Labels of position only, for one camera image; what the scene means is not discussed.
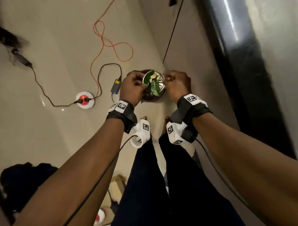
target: beige floor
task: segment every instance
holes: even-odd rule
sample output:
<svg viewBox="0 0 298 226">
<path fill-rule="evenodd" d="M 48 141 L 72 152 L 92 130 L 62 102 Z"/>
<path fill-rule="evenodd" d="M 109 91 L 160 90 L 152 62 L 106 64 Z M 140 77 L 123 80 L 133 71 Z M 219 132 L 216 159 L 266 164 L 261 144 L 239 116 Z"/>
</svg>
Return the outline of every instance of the beige floor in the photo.
<svg viewBox="0 0 298 226">
<path fill-rule="evenodd" d="M 38 80 L 55 104 L 69 104 L 81 91 L 96 94 L 97 86 L 89 68 L 101 41 L 92 27 L 110 1 L 1 1 L 2 25 L 28 41 L 23 55 L 33 63 Z M 114 43 L 128 42 L 134 55 L 129 62 L 122 63 L 111 48 L 104 48 L 94 64 L 94 74 L 111 62 L 121 65 L 123 75 L 135 69 L 164 71 L 137 0 L 116 0 L 102 20 L 105 36 Z M 117 52 L 122 59 L 130 55 L 130 49 L 124 45 L 118 46 Z M 2 45 L 0 68 L 0 171 L 25 162 L 48 162 L 60 167 L 104 122 L 112 105 L 111 85 L 119 76 L 117 66 L 104 68 L 100 77 L 102 97 L 92 109 L 83 110 L 78 106 L 52 107 L 35 83 L 32 71 L 19 64 L 13 66 Z M 167 98 L 164 96 L 158 103 L 139 104 L 135 110 L 137 117 L 148 116 L 154 138 L 158 138 L 164 117 L 174 108 Z M 159 146 L 155 147 L 164 173 L 164 158 Z M 136 149 L 129 144 L 124 147 L 115 174 L 129 175 L 135 153 Z"/>
</svg>

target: person's right arm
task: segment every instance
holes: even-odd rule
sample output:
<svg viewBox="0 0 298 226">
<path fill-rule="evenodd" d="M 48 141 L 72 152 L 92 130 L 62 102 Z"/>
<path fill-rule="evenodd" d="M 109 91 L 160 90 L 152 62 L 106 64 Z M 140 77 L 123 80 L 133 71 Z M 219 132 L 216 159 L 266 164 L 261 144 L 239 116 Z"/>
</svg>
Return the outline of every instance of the person's right arm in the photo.
<svg viewBox="0 0 298 226">
<path fill-rule="evenodd" d="M 166 77 L 170 79 L 164 83 L 174 102 L 191 93 L 185 73 L 172 71 Z M 251 206 L 273 224 L 298 225 L 297 160 L 227 126 L 211 113 L 193 118 L 193 124 L 217 164 Z"/>
</svg>

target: white round power strip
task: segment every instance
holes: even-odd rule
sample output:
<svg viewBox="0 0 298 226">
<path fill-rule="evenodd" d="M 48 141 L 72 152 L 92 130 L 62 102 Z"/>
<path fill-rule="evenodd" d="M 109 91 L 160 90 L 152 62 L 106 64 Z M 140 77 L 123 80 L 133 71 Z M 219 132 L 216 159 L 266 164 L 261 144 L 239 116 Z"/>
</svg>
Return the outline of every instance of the white round power strip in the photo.
<svg viewBox="0 0 298 226">
<path fill-rule="evenodd" d="M 83 100 L 83 103 L 77 103 L 77 105 L 80 107 L 80 108 L 83 108 L 83 109 L 89 109 L 89 108 L 92 108 L 95 101 L 94 99 L 90 100 L 89 102 L 85 102 L 84 99 L 88 97 L 88 98 L 94 98 L 93 95 L 91 93 L 88 93 L 88 92 L 80 92 L 77 97 L 76 97 L 76 100 L 78 99 L 82 99 Z"/>
</svg>

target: orange wire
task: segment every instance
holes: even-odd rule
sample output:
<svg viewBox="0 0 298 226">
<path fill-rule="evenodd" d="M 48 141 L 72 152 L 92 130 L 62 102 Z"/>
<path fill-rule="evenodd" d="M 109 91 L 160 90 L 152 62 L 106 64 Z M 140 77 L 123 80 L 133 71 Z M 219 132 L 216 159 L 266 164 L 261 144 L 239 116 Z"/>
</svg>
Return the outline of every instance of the orange wire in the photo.
<svg viewBox="0 0 298 226">
<path fill-rule="evenodd" d="M 113 44 L 109 39 L 107 39 L 107 38 L 105 38 L 105 37 L 103 36 L 103 33 L 104 33 L 104 31 L 105 31 L 105 24 L 101 21 L 101 18 L 106 14 L 106 12 L 108 11 L 108 9 L 110 8 L 110 6 L 112 5 L 112 3 L 113 3 L 114 1 L 115 1 L 115 0 L 112 0 L 112 2 L 109 4 L 109 6 L 108 6 L 107 9 L 105 10 L 105 12 L 102 14 L 102 16 L 101 16 L 101 17 L 94 23 L 94 25 L 93 25 L 93 31 L 94 31 L 94 33 L 95 33 L 97 36 L 100 37 L 101 42 L 102 42 L 102 44 L 103 44 L 103 46 L 101 47 L 101 50 L 100 50 L 99 54 L 94 58 L 94 60 L 93 60 L 92 63 L 91 63 L 91 66 L 90 66 L 90 73 L 91 73 L 91 76 L 92 76 L 93 80 L 94 80 L 94 81 L 96 82 L 96 84 L 97 84 L 97 93 L 96 93 L 96 97 L 97 97 L 98 92 L 99 92 L 99 84 L 98 84 L 98 81 L 94 78 L 94 76 L 93 76 L 93 74 L 92 74 L 92 65 L 93 65 L 94 61 L 100 56 L 101 52 L 103 51 L 103 47 L 104 47 L 104 46 L 106 46 L 106 47 L 112 47 L 113 50 L 114 50 L 114 52 L 115 52 L 115 54 L 116 54 L 116 57 L 117 57 L 118 60 L 121 61 L 121 62 L 127 62 L 127 61 L 129 61 L 129 60 L 132 58 L 133 54 L 134 54 L 134 51 L 133 51 L 131 45 L 128 44 L 127 42 L 119 42 L 119 43 Z M 97 27 L 96 27 L 96 25 L 97 25 L 99 22 L 101 22 L 101 23 L 103 24 L 103 32 L 102 32 L 102 34 L 100 34 L 100 33 L 98 32 Z M 107 40 L 111 45 L 106 45 L 104 40 Z M 131 57 L 130 57 L 128 60 L 121 60 L 121 59 L 119 58 L 119 56 L 118 56 L 118 54 L 117 54 L 117 52 L 116 52 L 116 49 L 115 49 L 115 46 L 117 46 L 117 45 L 119 45 L 119 44 L 126 44 L 126 45 L 128 45 L 128 46 L 131 48 Z"/>
</svg>

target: leg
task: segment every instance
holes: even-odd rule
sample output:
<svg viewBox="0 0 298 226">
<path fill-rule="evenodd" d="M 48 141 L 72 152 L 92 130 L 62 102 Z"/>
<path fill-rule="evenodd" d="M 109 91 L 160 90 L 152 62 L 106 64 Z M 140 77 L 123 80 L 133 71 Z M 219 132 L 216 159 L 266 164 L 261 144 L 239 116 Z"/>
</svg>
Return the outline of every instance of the leg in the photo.
<svg viewBox="0 0 298 226">
<path fill-rule="evenodd" d="M 166 225 L 169 219 L 169 196 L 150 139 L 136 153 L 112 226 Z"/>
<path fill-rule="evenodd" d="M 159 138 L 159 144 L 167 162 L 174 221 L 184 224 L 200 221 L 202 225 L 244 225 L 231 203 L 218 193 L 183 147 L 171 144 L 167 134 Z"/>
</svg>

